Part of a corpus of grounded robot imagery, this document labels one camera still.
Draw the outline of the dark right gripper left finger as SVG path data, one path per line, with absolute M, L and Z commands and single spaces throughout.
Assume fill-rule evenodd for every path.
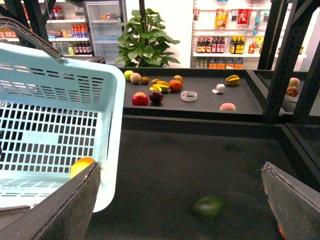
M 100 185 L 92 163 L 45 200 L 0 231 L 2 240 L 82 240 Z

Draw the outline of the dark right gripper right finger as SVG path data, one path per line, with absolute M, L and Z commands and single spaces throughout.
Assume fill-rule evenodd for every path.
M 261 178 L 268 204 L 287 240 L 320 238 L 320 193 L 266 162 Z

